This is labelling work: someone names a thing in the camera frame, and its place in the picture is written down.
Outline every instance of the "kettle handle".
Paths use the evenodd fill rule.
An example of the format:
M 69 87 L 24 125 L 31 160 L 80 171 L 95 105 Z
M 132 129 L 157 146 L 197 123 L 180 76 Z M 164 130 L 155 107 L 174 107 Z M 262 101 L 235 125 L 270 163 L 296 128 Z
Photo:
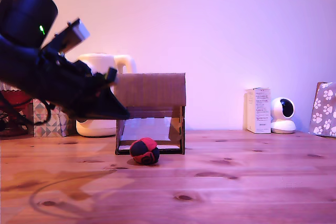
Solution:
M 129 55 L 114 55 L 115 65 L 117 66 L 118 73 L 123 73 L 123 67 L 126 66 L 127 73 L 136 73 L 134 59 Z

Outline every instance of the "paw print bag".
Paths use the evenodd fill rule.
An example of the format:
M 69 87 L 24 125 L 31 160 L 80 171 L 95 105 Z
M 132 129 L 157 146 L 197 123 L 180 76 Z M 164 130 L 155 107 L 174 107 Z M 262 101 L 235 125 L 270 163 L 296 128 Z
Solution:
M 336 82 L 318 83 L 309 133 L 336 137 Z

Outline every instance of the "cardboard roof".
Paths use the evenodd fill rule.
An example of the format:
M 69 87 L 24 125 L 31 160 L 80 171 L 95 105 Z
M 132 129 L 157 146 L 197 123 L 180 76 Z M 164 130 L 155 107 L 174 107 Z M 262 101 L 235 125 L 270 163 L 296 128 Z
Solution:
M 114 86 L 125 106 L 186 106 L 185 73 L 123 73 Z

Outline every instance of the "white electric kettle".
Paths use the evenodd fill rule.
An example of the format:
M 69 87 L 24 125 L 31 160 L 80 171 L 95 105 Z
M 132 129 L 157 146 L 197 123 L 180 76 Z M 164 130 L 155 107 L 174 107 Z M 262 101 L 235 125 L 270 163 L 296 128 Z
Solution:
M 109 67 L 116 68 L 118 74 L 123 73 L 126 67 L 127 73 L 135 73 L 135 62 L 129 55 L 109 55 L 109 54 L 85 54 L 78 58 L 91 68 L 92 74 L 106 73 Z M 78 134 L 90 137 L 104 137 L 116 134 L 115 120 L 86 120 L 84 122 L 76 121 Z

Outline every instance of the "white product box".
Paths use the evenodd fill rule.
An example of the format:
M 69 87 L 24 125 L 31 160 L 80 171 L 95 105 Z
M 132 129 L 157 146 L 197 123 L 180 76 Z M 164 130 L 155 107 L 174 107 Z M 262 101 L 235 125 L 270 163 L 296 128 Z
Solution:
M 271 90 L 254 88 L 247 91 L 247 129 L 254 133 L 271 133 Z

